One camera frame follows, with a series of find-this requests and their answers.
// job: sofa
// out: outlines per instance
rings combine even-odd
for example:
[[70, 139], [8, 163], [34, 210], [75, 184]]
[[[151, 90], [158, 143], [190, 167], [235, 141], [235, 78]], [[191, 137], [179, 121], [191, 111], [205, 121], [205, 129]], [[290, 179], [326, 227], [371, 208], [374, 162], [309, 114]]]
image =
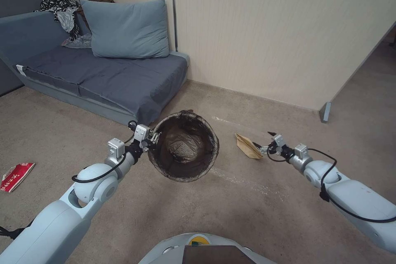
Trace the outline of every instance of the sofa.
[[[89, 32], [81, 17], [81, 34]], [[61, 46], [68, 37], [51, 12], [0, 19], [0, 59], [25, 86], [118, 123], [149, 124], [186, 81], [189, 57], [95, 57]]]

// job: blue pillow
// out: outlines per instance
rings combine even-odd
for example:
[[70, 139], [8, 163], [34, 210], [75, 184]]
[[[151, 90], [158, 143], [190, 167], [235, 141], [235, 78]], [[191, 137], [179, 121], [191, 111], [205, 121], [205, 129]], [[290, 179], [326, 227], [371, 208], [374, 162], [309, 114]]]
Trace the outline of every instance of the blue pillow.
[[92, 31], [95, 56], [142, 59], [169, 55], [165, 0], [80, 3]]

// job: floor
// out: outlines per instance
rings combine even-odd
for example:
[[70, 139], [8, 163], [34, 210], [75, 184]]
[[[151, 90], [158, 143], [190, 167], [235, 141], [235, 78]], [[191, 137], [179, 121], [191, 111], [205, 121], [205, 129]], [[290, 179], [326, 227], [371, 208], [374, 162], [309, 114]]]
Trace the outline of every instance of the floor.
[[[193, 109], [213, 127], [220, 153], [191, 183], [162, 176], [147, 156], [98, 212], [67, 263], [137, 263], [155, 244], [184, 232], [236, 240], [277, 263], [395, 263], [291, 165], [248, 159], [234, 133], [267, 144], [281, 132], [335, 156], [338, 168], [396, 203], [396, 51], [381, 44], [333, 101], [330, 122], [311, 110], [188, 81], [161, 117]], [[102, 162], [106, 143], [129, 130], [23, 87], [0, 98], [0, 171], [36, 167], [11, 194], [0, 193], [0, 225], [28, 224], [71, 185], [71, 176]], [[0, 251], [11, 240], [0, 238]]]

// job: snack package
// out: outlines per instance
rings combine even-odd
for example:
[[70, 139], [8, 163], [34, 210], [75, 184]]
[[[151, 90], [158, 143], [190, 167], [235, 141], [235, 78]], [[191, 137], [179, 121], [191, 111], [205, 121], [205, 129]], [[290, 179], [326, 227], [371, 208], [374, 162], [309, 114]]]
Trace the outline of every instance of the snack package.
[[12, 167], [1, 181], [0, 190], [12, 192], [33, 169], [35, 163], [21, 163]]

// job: trash bin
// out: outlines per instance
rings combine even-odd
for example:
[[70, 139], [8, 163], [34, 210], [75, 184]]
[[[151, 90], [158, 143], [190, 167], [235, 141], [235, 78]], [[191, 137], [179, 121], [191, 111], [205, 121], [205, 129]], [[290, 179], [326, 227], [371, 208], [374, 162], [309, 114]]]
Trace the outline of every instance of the trash bin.
[[192, 182], [205, 175], [219, 153], [212, 127], [191, 111], [164, 118], [153, 132], [159, 137], [148, 157], [159, 172], [177, 182]]

